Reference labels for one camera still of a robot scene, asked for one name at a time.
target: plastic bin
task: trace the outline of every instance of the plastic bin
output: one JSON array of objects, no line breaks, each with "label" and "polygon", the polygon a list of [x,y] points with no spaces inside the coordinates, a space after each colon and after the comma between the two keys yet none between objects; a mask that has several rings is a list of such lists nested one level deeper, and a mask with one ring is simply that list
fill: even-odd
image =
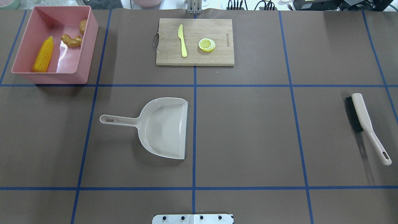
[{"label": "plastic bin", "polygon": [[[87,19],[80,47],[61,41],[66,33],[80,35],[79,23]],[[85,84],[97,37],[98,23],[90,6],[36,6],[30,15],[11,72],[35,84]],[[54,37],[54,50],[46,73],[33,73],[32,66],[43,42]]]}]

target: toy corn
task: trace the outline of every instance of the toy corn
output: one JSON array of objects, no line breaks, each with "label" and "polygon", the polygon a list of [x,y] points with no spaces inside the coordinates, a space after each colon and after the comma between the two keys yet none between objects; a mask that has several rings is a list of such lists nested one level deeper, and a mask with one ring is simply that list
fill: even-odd
[{"label": "toy corn", "polygon": [[47,40],[44,41],[43,45],[40,48],[39,53],[36,56],[35,63],[32,67],[32,72],[47,72],[49,68],[51,57],[53,55],[54,49],[54,40],[53,37],[50,36]]}]

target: brush handle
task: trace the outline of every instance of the brush handle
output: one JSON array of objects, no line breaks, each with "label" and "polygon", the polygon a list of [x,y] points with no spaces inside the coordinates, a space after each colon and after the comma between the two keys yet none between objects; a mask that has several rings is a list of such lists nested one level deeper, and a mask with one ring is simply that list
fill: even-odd
[{"label": "brush handle", "polygon": [[384,150],[384,147],[381,144],[378,137],[376,136],[376,134],[373,131],[366,132],[366,134],[368,135],[370,141],[372,142],[373,148],[376,150],[376,153],[377,153],[378,157],[380,158],[381,163],[383,163],[383,165],[386,165],[386,166],[391,165],[391,159],[390,159],[389,155],[387,154],[387,152]]}]

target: cutting board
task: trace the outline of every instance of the cutting board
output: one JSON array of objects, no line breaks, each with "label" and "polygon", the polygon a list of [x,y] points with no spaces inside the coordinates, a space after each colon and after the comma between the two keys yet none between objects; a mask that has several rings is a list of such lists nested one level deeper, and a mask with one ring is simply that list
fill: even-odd
[{"label": "cutting board", "polygon": [[[181,56],[178,28],[183,25],[187,57]],[[202,38],[212,39],[216,48],[204,52],[199,48]],[[225,19],[159,19],[157,65],[234,66],[232,20]]]}]

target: lemon slice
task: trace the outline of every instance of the lemon slice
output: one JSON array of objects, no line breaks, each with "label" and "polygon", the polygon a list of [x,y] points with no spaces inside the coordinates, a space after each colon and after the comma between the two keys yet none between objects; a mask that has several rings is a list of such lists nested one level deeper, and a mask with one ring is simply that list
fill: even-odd
[{"label": "lemon slice", "polygon": [[212,52],[216,48],[216,43],[212,39],[203,38],[199,41],[199,48],[202,51]]}]

